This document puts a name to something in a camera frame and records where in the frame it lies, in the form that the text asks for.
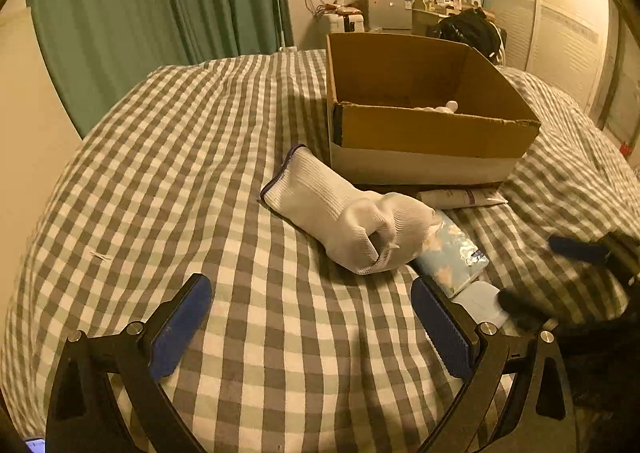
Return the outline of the light blue earbud case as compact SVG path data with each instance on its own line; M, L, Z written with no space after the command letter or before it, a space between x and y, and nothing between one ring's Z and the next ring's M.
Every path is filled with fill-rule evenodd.
M508 315L499 305L499 294L498 287L484 281L474 281L451 301L463 307L477 324L489 322L500 329L508 320Z

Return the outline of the blue tissue pack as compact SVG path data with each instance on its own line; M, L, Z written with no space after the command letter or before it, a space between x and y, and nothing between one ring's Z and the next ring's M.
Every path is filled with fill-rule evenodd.
M484 251L441 210L435 212L422 254L410 262L416 273L431 277L448 298L460 294L488 265Z

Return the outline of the white louvred wardrobe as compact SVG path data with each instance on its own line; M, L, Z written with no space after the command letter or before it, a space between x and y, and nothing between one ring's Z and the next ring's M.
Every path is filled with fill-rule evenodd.
M609 0L492 0L506 31L506 65L569 94L585 112L605 65Z

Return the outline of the white suitcase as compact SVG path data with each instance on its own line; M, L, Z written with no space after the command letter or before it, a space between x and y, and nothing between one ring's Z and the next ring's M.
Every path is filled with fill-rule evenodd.
M319 20L318 29L321 35L331 33L364 33L364 19L361 14L326 13Z

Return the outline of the phone on left gripper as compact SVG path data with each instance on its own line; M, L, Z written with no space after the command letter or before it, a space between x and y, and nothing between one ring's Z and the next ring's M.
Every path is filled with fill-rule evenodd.
M46 453L46 441L42 438L32 438L25 441L30 453Z

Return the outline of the cardboard box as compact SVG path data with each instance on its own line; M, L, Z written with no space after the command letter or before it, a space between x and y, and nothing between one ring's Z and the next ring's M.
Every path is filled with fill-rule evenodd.
M332 168L364 186L501 184L539 134L521 94L479 51L437 38L326 38Z

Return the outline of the white sock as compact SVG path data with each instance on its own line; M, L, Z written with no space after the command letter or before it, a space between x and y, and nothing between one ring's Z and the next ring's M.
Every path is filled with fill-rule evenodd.
M397 192L359 190L303 144L288 151L260 198L359 275L407 265L438 224L433 208Z

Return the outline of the white cream tube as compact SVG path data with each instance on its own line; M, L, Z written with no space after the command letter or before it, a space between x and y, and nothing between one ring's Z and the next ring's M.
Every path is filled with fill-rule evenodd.
M508 200L492 189L435 189L422 191L418 199L436 210L504 205Z

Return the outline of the large green curtain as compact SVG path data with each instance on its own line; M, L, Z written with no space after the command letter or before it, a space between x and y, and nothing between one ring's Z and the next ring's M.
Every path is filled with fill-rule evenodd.
M286 0L26 0L44 63L85 136L165 65L273 54L293 43Z

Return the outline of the silver mini fridge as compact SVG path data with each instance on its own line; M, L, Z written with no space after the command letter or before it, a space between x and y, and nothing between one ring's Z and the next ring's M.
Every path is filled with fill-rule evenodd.
M411 32L411 0L367 0L366 9L369 31Z

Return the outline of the checkered bed duvet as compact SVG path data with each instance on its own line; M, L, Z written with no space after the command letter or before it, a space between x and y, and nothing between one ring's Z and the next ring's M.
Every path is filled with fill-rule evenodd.
M503 75L540 121L502 206L452 218L485 281L558 317L612 319L608 271L555 255L562 233L639 231L639 181L577 103ZM164 388L209 452L413 452L460 388L414 314L410 269L357 277L259 199L286 153L330 155L321 50L164 66L92 129L56 184L15 282L1 391L40 438L65 340L112 335L203 273L213 307Z

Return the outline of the wooden vanity desk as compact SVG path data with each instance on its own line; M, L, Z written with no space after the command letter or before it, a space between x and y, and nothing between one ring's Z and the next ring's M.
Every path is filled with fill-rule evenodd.
M413 35L448 37L498 34L482 8L468 8L448 11L446 14L433 11L413 10Z

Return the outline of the white bottle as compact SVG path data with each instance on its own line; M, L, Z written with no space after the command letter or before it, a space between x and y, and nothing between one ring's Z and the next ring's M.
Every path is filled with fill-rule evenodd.
M448 101L444 106L415 106L413 111L439 112L445 114L454 114L458 110L458 102L454 100Z

